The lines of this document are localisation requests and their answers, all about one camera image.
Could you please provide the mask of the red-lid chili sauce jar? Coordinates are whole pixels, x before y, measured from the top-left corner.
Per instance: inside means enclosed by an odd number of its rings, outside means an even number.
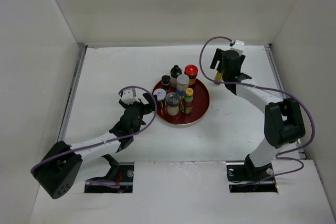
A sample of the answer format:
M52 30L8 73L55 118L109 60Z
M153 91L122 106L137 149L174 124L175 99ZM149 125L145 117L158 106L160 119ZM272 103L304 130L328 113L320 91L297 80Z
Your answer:
M198 68L195 65L187 65L184 69L184 74L189 77L189 87L193 88L196 84L196 78L198 75Z

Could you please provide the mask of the green-label red sauce bottle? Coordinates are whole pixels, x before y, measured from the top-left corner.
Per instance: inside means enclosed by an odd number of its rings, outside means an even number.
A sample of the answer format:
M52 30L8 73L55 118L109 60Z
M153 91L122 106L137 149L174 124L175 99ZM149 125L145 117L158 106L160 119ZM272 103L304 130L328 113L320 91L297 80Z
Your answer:
M193 94L194 90L192 88L187 88L185 90L185 96L182 103L182 112L185 114L190 114L193 106Z

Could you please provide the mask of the white-lid dark spice jar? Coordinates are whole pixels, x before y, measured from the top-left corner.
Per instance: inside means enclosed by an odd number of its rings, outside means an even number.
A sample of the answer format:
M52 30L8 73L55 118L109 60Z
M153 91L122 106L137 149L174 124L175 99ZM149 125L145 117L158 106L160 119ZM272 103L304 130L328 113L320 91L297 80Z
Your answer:
M166 106L166 91L162 88L155 89L153 95L156 96L158 109L163 109Z

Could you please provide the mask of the silver-lid blue-label jar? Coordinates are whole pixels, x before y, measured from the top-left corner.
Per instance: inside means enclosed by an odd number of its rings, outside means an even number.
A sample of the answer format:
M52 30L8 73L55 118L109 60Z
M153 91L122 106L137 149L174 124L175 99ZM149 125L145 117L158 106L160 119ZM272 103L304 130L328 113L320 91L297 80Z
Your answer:
M183 97L185 95L185 90L189 86L190 79L186 74L180 74L176 78L176 93L179 97Z

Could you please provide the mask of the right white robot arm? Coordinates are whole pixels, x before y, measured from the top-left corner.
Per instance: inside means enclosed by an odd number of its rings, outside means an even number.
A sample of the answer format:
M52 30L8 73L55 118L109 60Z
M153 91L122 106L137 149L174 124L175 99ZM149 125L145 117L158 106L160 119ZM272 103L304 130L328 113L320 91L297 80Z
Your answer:
M282 98L257 88L252 78L241 71L245 56L234 50L215 51L211 69L222 74L225 87L264 114L264 139L248 154L242 165L228 165L230 182L256 182L266 178L271 161L288 144L306 133L300 104L293 98Z

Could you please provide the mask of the grey-top white salt grinder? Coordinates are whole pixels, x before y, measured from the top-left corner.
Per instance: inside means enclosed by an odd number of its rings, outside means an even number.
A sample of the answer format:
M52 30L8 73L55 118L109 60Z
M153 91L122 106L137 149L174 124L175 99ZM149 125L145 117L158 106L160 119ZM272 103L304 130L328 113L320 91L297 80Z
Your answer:
M176 92L170 92L166 95L167 113L170 116L176 116L180 111L180 97Z

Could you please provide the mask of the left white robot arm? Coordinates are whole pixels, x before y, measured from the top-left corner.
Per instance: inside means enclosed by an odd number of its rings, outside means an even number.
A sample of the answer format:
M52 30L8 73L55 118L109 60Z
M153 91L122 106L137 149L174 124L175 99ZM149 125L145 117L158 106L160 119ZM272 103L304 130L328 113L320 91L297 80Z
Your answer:
M115 161L111 154L126 149L134 141L134 136L150 125L143 120L145 115L157 112L157 96L144 93L144 104L138 98L126 98L128 90L122 92L119 104L124 113L108 132L94 139L78 144L57 142L45 157L35 165L30 173L52 199L66 194L78 181L81 168L95 159L106 157Z

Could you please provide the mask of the small yellow-label oil bottle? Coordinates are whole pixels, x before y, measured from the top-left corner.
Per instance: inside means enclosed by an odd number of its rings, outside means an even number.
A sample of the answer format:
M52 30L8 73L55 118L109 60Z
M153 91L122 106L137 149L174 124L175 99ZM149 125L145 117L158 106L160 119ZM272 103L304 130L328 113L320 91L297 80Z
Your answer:
M222 82L222 73L218 71L215 75L214 83L216 85L219 85L219 84L221 84L221 82Z

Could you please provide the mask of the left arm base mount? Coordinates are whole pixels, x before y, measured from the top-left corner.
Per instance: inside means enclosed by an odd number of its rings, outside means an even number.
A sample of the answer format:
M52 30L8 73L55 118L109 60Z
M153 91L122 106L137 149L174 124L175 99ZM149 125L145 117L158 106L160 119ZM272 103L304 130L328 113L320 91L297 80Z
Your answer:
M133 192L134 163L119 163L110 154L102 156L110 169L104 176L90 178L85 183L87 194L127 194Z

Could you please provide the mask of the black-cap pepper shaker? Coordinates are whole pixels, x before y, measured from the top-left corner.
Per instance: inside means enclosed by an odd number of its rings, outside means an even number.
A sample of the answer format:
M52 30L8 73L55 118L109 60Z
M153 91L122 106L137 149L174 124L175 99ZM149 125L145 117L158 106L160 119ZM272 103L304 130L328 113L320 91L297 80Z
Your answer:
M168 93L170 90L170 76L163 75L161 77L161 84L162 84L162 88L166 91L166 93Z

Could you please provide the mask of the black-top white salt grinder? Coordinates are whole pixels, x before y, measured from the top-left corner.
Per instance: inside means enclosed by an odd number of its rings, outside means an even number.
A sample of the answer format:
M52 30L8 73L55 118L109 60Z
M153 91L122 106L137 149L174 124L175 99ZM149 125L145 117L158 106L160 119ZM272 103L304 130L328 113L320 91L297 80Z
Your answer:
M176 88L177 78L182 74L182 70L178 65L174 65L170 70L170 85L172 88Z

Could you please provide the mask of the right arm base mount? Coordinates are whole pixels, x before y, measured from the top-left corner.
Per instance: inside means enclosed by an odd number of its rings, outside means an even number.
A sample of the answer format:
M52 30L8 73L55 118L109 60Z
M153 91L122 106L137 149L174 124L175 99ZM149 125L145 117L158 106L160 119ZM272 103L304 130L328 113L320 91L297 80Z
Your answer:
M271 163L262 167L254 167L250 158L244 162L227 163L227 179L231 193L277 193L277 185Z

